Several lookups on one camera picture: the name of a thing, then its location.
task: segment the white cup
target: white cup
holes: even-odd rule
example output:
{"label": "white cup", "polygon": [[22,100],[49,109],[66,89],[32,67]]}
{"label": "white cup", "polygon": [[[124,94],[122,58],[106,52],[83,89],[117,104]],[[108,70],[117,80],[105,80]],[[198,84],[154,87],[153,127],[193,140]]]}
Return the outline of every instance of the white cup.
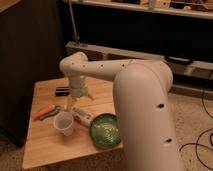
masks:
{"label": "white cup", "polygon": [[74,129],[74,118],[70,112],[60,112],[54,117],[53,126],[65,136],[72,134]]}

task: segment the table top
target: table top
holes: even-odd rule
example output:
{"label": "table top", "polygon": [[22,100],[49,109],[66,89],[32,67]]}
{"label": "table top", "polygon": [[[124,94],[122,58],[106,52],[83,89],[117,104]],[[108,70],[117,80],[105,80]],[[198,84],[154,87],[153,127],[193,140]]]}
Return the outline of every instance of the table top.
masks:
{"label": "table top", "polygon": [[[87,83],[94,100],[82,97],[76,103],[76,107],[94,115],[104,112],[114,113],[112,82],[87,77]],[[57,86],[67,85],[68,82],[65,78],[37,82],[31,114],[48,103],[65,105],[66,97],[56,97],[54,94]],[[201,132],[212,128],[212,119],[206,114],[200,98],[172,93],[169,93],[168,98],[180,146],[195,142]],[[205,106],[209,113],[213,114],[213,101],[205,100]],[[200,143],[209,145],[209,134],[202,137]],[[194,150],[194,146],[186,146],[182,150],[181,156],[185,168],[206,171],[206,168],[198,162]],[[23,168],[29,169],[100,152],[104,152],[104,150],[93,145],[88,135],[88,129],[78,123],[75,124],[73,135],[64,137],[53,128],[53,118],[36,122],[30,119]],[[212,166],[212,151],[200,148],[199,154],[202,161]]]}
{"label": "table top", "polygon": [[[78,99],[75,106],[94,116],[101,113],[115,113],[112,99],[112,82],[87,78],[87,84],[93,100],[88,97],[82,97]],[[35,84],[31,114],[48,103],[60,106],[66,105],[66,96],[56,97],[55,88],[67,85],[68,82],[65,78],[37,82]],[[65,137],[53,128],[53,117],[43,121],[34,121],[30,118],[23,168],[29,169],[104,151],[108,150],[95,147],[89,137],[88,128],[77,122],[75,122],[73,134]]]}

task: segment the green bowl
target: green bowl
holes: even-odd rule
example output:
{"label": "green bowl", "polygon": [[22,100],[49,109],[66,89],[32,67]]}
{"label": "green bowl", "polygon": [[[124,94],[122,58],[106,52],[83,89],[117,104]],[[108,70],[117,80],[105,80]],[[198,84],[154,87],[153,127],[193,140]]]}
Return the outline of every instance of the green bowl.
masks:
{"label": "green bowl", "polygon": [[89,129],[93,143],[100,148],[113,148],[120,142],[117,117],[110,113],[103,113],[91,122]]}

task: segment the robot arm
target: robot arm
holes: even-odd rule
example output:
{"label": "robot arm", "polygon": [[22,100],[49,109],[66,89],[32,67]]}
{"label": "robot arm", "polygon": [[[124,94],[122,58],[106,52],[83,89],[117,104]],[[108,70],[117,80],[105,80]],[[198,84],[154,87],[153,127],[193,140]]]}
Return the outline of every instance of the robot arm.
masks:
{"label": "robot arm", "polygon": [[167,92],[169,67],[160,61],[88,62],[78,52],[63,59],[74,97],[87,95],[85,76],[114,81],[113,99],[130,171],[183,171]]}

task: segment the cable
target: cable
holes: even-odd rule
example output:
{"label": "cable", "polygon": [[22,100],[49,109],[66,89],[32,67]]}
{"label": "cable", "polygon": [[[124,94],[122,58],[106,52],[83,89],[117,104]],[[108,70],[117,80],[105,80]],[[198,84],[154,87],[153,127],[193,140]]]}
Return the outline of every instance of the cable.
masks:
{"label": "cable", "polygon": [[196,143],[186,143],[186,144],[184,144],[184,145],[182,145],[181,147],[180,147],[180,149],[179,149],[179,151],[181,152],[182,151],[182,149],[184,149],[186,146],[188,146],[188,145],[197,145],[197,146],[200,146],[200,147],[204,147],[204,148],[206,148],[206,149],[208,149],[208,150],[210,150],[210,151],[213,151],[213,148],[210,148],[210,147],[208,147],[208,146],[206,146],[206,145],[203,145],[203,144],[196,144]]}
{"label": "cable", "polygon": [[[208,79],[207,79],[206,85],[205,85],[204,88],[203,88],[202,96],[201,96],[203,108],[204,108],[206,114],[207,114],[211,119],[213,119],[213,115],[210,114],[209,111],[208,111],[207,108],[206,108],[205,101],[204,101],[204,96],[205,96],[205,90],[206,90],[206,88],[208,87],[208,83],[209,83],[209,80],[210,80],[210,78],[211,78],[212,73],[213,73],[213,69],[209,72]],[[196,157],[197,157],[198,161],[199,161],[204,167],[206,167],[206,168],[209,169],[209,170],[213,170],[213,168],[210,167],[210,166],[208,166],[206,163],[204,163],[204,162],[201,160],[201,158],[200,158],[200,156],[199,156],[199,154],[198,154],[198,146],[203,147],[203,148],[206,148],[206,149],[208,149],[208,150],[210,150],[210,151],[213,151],[213,148],[210,148],[210,147],[208,147],[208,146],[206,146],[206,145],[203,145],[203,144],[199,144],[199,140],[202,138],[202,136],[203,136],[204,134],[208,133],[208,132],[211,132],[211,131],[213,131],[213,128],[208,129],[208,130],[206,130],[206,131],[203,131],[203,132],[198,136],[198,138],[197,138],[197,140],[196,140],[196,143],[186,143],[186,144],[182,145],[182,146],[180,147],[180,149],[179,149],[179,151],[181,152],[182,149],[183,149],[184,147],[186,147],[186,146],[188,146],[188,145],[195,145],[195,154],[196,154]],[[210,136],[209,136],[209,142],[210,142],[211,146],[213,147],[213,132],[212,132],[212,133],[210,134]]]}
{"label": "cable", "polygon": [[213,131],[213,128],[208,129],[208,130],[202,132],[202,133],[199,135],[199,137],[197,138],[197,141],[196,141],[196,145],[195,145],[195,153],[196,153],[196,157],[197,157],[198,161],[199,161],[203,166],[205,166],[205,167],[208,168],[209,170],[213,170],[212,167],[209,167],[208,165],[206,165],[206,164],[201,160],[201,158],[200,158],[200,156],[199,156],[199,154],[198,154],[198,150],[197,150],[197,147],[198,147],[197,144],[199,143],[199,140],[201,139],[201,137],[202,137],[205,133],[210,132],[210,131]]}
{"label": "cable", "polygon": [[210,118],[213,119],[213,116],[208,112],[206,105],[205,105],[205,101],[204,101],[205,91],[206,91],[206,88],[208,87],[209,80],[211,78],[212,73],[213,73],[213,69],[209,72],[209,75],[208,75],[208,78],[207,78],[207,81],[206,81],[206,85],[204,86],[203,91],[202,91],[201,100],[202,100],[202,105],[203,105],[205,112],[207,113],[207,115],[209,115]]}

